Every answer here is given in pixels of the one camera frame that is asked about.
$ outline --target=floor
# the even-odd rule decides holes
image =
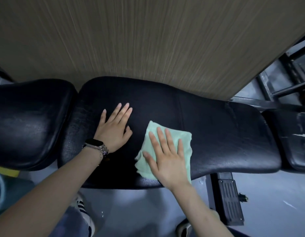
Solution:
[[[266,72],[275,90],[292,85],[277,61]],[[237,96],[263,99],[255,80]],[[280,101],[300,104],[297,94]],[[44,170],[23,171],[20,177],[37,184],[56,170],[55,162]],[[305,236],[305,174],[279,171],[273,174],[233,173],[233,177],[238,191],[249,198],[248,203],[241,204],[245,225],[235,229],[252,237]],[[192,184],[208,204],[205,178],[193,180]],[[99,229],[96,236],[174,237],[175,227],[185,219],[175,198],[165,188],[80,191],[86,199],[86,209]]]

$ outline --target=seat cushion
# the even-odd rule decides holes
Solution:
[[[143,189],[158,181],[136,173],[138,154],[150,120],[192,133],[191,178],[214,172],[269,173],[281,158],[260,112],[249,105],[202,98],[156,82],[98,77],[84,84],[69,119],[59,167],[77,155],[92,138],[104,108],[107,118],[117,104],[130,103],[129,141],[108,155],[84,184],[90,188]]]
[[[59,79],[0,85],[0,166],[40,170],[54,162],[76,95],[71,83]]]
[[[305,112],[267,110],[263,112],[282,159],[282,169],[305,172]]]

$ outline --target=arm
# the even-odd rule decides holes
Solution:
[[[165,130],[167,139],[160,127],[157,128],[157,133],[160,144],[154,134],[149,133],[157,162],[147,152],[143,152],[143,156],[154,176],[173,193],[196,234],[199,237],[233,237],[225,225],[211,213],[189,183],[182,140],[179,139],[178,151],[176,151],[168,129]]]
[[[132,108],[119,104],[107,122],[101,115],[94,139],[103,141],[109,152],[123,146],[132,135],[125,126]],[[70,205],[82,184],[99,165],[100,152],[85,147],[75,158],[48,176],[15,205],[0,215],[1,236],[48,236]]]

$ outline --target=wooden panel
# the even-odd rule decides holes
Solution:
[[[305,0],[0,0],[16,81],[103,75],[227,100],[305,34]]]

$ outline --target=forearm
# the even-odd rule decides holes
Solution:
[[[86,147],[0,216],[1,236],[48,236],[100,162]]]
[[[198,237],[233,237],[204,204],[192,185],[175,188],[172,192]]]

